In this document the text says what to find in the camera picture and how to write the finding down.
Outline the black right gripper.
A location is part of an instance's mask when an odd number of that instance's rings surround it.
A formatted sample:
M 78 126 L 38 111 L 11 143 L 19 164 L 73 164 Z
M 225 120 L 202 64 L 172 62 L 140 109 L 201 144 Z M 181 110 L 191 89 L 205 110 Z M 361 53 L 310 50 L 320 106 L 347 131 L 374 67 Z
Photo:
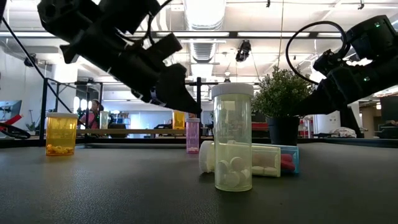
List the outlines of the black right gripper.
M 329 114 L 339 103 L 352 103 L 398 85 L 398 57 L 367 65 L 340 66 L 329 72 L 324 84 L 293 107 L 293 114 Z

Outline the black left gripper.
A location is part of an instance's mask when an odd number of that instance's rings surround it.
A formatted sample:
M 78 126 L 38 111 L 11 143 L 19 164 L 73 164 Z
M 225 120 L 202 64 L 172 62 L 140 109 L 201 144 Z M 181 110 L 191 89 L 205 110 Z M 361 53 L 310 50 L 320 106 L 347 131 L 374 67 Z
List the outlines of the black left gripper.
M 156 98 L 166 108 L 201 113 L 201 106 L 185 87 L 187 70 L 183 65 L 177 63 L 166 67 L 159 76 L 159 72 L 146 65 L 135 50 L 126 49 L 126 42 L 114 32 L 90 27 L 79 31 L 68 45 L 60 48 L 66 63 L 75 63 L 78 57 L 83 57 L 128 86 L 142 101 L 154 101 L 155 89 Z

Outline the orange pill bottle white cap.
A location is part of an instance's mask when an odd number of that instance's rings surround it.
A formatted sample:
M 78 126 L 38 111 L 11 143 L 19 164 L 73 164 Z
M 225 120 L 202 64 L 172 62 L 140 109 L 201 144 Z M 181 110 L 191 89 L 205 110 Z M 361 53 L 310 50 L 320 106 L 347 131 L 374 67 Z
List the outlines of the orange pill bottle white cap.
M 46 114 L 46 143 L 47 156 L 74 155 L 78 116 L 73 113 Z
M 173 110 L 172 113 L 172 128 L 173 129 L 185 129 L 185 113 L 177 110 Z

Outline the pink pill bottle white cap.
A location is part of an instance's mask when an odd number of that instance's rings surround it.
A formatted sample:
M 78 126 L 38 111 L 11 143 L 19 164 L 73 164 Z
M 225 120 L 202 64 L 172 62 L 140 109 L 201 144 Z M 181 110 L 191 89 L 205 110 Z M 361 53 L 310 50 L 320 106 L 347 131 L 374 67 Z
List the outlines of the pink pill bottle white cap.
M 200 149 L 200 119 L 199 118 L 188 118 L 186 121 L 186 152 L 188 154 L 199 153 Z

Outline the blue pill bottle red capsules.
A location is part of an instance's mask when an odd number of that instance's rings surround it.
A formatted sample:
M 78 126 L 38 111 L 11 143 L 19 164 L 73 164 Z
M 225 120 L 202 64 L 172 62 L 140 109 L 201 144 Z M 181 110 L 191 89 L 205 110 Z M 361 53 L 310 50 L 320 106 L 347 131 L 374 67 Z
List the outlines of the blue pill bottle red capsules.
M 284 145 L 273 145 L 281 148 L 281 157 L 280 157 L 280 174 L 281 173 L 289 173 L 289 174 L 298 174 L 300 172 L 299 167 L 299 148 L 297 146 L 284 146 Z

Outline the yellow pill bottle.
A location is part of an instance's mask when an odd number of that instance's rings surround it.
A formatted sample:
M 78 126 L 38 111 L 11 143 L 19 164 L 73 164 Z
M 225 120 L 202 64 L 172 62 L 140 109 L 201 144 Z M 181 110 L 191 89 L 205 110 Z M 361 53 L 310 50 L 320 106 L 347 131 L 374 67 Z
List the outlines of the yellow pill bottle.
M 108 129 L 108 119 L 109 119 L 108 111 L 100 111 L 99 112 L 99 128 L 100 129 Z

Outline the black covered object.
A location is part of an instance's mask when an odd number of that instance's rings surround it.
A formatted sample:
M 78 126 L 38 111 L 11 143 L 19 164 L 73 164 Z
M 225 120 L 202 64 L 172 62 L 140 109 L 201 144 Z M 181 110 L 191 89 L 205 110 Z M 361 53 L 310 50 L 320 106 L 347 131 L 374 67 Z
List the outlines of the black covered object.
M 355 132 L 357 138 L 364 137 L 364 134 L 359 128 L 358 122 L 354 116 L 351 107 L 346 106 L 345 108 L 340 110 L 340 123 L 341 127 L 352 129 Z

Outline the white cloth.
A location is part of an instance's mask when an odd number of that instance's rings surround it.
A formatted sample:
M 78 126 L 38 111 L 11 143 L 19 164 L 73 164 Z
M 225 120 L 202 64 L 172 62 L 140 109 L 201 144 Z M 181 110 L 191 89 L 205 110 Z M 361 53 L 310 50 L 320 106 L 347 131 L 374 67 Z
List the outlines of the white cloth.
M 355 130 L 346 127 L 340 127 L 330 131 L 331 137 L 334 138 L 357 138 Z

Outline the artificial green plant black pot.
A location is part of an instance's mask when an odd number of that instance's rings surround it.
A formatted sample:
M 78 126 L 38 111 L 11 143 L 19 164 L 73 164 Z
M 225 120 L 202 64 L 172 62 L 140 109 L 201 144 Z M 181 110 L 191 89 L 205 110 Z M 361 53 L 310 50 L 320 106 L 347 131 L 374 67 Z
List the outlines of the artificial green plant black pot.
M 289 69 L 273 67 L 259 82 L 259 91 L 251 101 L 252 109 L 266 117 L 272 144 L 295 146 L 299 138 L 301 116 L 294 107 L 313 93 L 315 85 Z

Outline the black computer monitor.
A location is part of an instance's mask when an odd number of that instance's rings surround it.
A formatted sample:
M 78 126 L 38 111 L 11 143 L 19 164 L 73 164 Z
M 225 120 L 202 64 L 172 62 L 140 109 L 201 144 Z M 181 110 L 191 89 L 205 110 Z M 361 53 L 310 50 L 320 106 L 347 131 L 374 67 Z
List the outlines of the black computer monitor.
M 380 103 L 382 119 L 398 121 L 398 96 L 382 97 Z

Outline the black ceiling spotlight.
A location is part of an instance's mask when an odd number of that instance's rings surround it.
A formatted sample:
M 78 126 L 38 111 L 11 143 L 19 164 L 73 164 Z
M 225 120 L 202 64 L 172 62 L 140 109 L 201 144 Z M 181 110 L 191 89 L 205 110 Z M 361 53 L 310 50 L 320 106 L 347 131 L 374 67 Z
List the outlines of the black ceiling spotlight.
M 249 40 L 243 40 L 238 48 L 235 60 L 237 62 L 244 62 L 250 55 L 251 43 Z
M 24 59 L 24 65 L 26 67 L 34 67 L 34 65 L 38 64 L 38 60 L 36 57 L 35 53 L 29 54 L 25 59 Z

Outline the person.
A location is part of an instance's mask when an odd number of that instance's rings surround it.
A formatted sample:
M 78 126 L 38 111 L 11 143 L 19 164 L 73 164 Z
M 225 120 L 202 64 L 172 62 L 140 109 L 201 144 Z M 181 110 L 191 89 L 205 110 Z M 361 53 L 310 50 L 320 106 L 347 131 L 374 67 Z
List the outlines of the person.
M 86 129 L 99 129 L 100 128 L 100 112 L 103 110 L 103 105 L 97 99 L 91 100 L 91 108 L 88 113 L 88 121 L 84 114 L 78 124 L 83 124 Z

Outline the black table mat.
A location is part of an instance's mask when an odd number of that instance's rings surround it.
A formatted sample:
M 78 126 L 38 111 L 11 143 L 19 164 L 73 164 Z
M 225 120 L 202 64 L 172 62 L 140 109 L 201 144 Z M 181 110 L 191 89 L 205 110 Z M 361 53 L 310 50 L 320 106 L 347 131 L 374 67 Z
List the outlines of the black table mat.
M 300 145 L 300 173 L 217 190 L 179 149 L 0 149 L 0 224 L 398 224 L 398 149 Z

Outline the wooden shelf black metal frame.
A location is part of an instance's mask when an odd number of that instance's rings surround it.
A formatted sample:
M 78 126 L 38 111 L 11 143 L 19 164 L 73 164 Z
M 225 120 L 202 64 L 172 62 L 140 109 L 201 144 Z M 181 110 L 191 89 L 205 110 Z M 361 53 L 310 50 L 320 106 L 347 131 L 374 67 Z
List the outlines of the wooden shelf black metal frame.
M 59 98 L 59 86 L 63 85 L 67 88 L 72 88 L 76 89 L 75 85 L 99 85 L 100 86 L 100 91 L 99 91 L 99 103 L 102 104 L 103 100 L 103 87 L 104 85 L 123 85 L 120 82 L 73 82 L 73 83 L 62 83 L 59 81 L 56 81 L 52 78 L 43 78 L 43 90 L 42 90 L 42 97 L 43 101 L 42 102 L 42 108 L 40 112 L 40 124 L 39 124 L 39 143 L 45 144 L 45 110 L 47 106 L 47 90 L 50 89 L 50 91 L 53 93 L 53 95 L 56 98 L 55 102 L 55 109 L 57 110 L 58 108 L 58 102 L 61 102 L 63 107 L 69 112 L 72 113 L 72 111 L 69 109 L 69 107 Z M 150 134 L 150 135 L 156 135 L 156 134 L 184 134 L 185 131 L 183 129 L 111 129 L 110 131 L 100 131 L 100 130 L 94 130 L 94 131 L 83 131 L 83 134 L 85 135 L 83 139 L 83 143 L 88 143 L 88 134 Z

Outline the wall screen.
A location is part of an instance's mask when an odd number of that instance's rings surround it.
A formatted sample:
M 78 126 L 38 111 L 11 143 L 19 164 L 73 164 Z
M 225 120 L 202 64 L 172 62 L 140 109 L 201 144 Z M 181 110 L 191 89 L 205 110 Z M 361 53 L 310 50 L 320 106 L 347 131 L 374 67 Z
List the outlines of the wall screen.
M 16 115 L 19 115 L 21 105 L 21 100 L 0 101 L 0 121 L 7 121 Z

